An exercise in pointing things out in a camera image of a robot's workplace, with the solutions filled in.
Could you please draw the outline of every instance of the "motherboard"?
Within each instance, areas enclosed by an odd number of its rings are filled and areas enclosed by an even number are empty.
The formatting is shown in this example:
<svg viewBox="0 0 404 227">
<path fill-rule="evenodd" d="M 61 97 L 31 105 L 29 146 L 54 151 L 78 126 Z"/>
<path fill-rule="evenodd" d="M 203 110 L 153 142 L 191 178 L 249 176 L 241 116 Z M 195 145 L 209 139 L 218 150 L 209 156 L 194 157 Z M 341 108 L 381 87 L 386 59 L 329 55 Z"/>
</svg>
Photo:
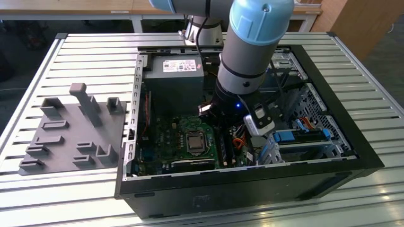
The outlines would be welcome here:
<svg viewBox="0 0 404 227">
<path fill-rule="evenodd" d="M 219 168 L 213 129 L 197 116 L 157 118 L 150 131 L 154 143 L 141 148 L 139 173 L 154 175 Z"/>
</svg>

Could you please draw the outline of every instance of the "power supply label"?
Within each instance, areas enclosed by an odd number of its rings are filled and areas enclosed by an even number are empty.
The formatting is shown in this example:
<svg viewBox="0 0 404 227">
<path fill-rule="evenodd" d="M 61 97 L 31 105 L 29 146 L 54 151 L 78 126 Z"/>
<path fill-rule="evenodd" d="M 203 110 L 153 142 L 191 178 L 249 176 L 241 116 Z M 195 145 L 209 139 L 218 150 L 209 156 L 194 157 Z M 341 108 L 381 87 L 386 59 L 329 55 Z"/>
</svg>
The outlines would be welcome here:
<svg viewBox="0 0 404 227">
<path fill-rule="evenodd" d="M 162 62 L 162 72 L 189 72 L 195 71 L 194 60 L 171 60 Z"/>
</svg>

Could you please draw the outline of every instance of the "sticker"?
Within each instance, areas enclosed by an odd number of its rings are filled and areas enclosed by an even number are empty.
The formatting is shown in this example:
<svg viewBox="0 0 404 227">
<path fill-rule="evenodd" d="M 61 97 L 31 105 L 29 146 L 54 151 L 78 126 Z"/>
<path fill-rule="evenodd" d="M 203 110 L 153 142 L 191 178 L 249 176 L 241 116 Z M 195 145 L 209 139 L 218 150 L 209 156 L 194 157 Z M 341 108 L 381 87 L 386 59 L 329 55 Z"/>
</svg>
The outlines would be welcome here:
<svg viewBox="0 0 404 227">
<path fill-rule="evenodd" d="M 162 62 L 162 72 L 189 72 L 195 71 L 194 60 L 171 60 Z"/>
<path fill-rule="evenodd" d="M 251 161 L 253 157 L 251 154 L 249 152 L 246 152 L 246 158 Z"/>
<path fill-rule="evenodd" d="M 110 13 L 129 13 L 129 11 L 110 11 Z"/>
</svg>

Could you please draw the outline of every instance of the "wooden cabinet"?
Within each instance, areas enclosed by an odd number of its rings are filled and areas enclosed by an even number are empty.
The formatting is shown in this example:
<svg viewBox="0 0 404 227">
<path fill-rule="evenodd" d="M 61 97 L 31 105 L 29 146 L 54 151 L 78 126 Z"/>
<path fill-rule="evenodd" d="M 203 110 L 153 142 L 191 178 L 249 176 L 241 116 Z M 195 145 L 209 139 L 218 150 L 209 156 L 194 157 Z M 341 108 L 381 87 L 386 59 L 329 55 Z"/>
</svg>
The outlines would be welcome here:
<svg viewBox="0 0 404 227">
<path fill-rule="evenodd" d="M 311 32 L 335 33 L 362 60 L 404 12 L 404 0 L 322 0 Z"/>
</svg>

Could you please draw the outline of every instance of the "light blue robot joint cap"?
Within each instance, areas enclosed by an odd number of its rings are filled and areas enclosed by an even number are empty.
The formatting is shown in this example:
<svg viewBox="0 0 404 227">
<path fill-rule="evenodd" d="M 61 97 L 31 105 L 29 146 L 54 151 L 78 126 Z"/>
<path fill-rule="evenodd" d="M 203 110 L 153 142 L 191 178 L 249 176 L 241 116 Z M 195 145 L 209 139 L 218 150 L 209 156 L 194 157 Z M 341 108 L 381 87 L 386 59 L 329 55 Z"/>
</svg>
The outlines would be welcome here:
<svg viewBox="0 0 404 227">
<path fill-rule="evenodd" d="M 286 32 L 293 8 L 293 0 L 234 0 L 229 23 L 238 38 L 258 46 L 275 43 Z"/>
<path fill-rule="evenodd" d="M 151 7 L 158 10 L 175 13 L 174 6 L 171 5 L 171 0 L 149 0 Z"/>
</svg>

